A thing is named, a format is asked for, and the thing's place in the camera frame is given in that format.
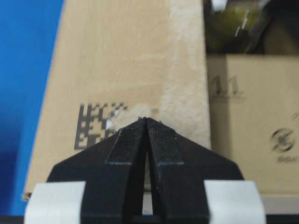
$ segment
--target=blue surface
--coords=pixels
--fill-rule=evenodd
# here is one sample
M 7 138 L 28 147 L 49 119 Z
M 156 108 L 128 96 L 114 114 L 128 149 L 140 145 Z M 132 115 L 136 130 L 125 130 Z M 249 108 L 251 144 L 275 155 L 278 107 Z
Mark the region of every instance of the blue surface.
M 21 201 L 63 0 L 0 2 L 0 215 Z

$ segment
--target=cardboard box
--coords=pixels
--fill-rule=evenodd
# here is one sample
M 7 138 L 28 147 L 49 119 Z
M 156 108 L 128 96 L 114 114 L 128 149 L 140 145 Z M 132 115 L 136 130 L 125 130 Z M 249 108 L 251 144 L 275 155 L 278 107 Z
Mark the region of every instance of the cardboard box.
M 25 192 L 146 116 L 210 147 L 200 0 L 66 0 Z
M 266 210 L 291 198 L 299 213 L 299 58 L 209 56 L 207 70 L 212 150 L 257 183 Z

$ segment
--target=white tape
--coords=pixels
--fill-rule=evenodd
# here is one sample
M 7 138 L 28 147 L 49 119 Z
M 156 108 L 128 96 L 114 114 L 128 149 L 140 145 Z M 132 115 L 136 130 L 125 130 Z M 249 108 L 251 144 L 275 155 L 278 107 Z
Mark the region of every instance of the white tape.
M 253 181 L 205 180 L 209 224 L 266 224 L 263 203 Z
M 40 183 L 25 212 L 25 224 L 80 224 L 85 182 Z
M 214 12 L 222 12 L 225 10 L 228 0 L 212 0 L 212 10 Z

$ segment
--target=printed logo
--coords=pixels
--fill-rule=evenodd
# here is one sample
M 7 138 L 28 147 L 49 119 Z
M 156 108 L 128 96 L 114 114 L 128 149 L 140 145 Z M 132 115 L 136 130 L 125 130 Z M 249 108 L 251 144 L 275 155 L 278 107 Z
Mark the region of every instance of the printed logo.
M 295 145 L 294 131 L 289 128 L 281 128 L 271 137 L 273 150 L 278 153 L 290 151 Z
M 127 110 L 124 103 L 81 105 L 74 149 L 86 149 L 114 133 L 111 118 Z
M 239 89 L 237 77 L 231 77 L 226 82 L 220 76 L 215 76 L 209 83 L 210 101 L 237 100 L 244 101 L 244 91 Z

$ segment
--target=blue background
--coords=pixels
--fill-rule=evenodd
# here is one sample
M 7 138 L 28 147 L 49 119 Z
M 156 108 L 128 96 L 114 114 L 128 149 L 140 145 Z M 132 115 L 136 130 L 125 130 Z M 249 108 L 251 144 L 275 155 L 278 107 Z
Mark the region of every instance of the blue background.
M 63 0 L 0 2 L 0 215 L 21 201 Z

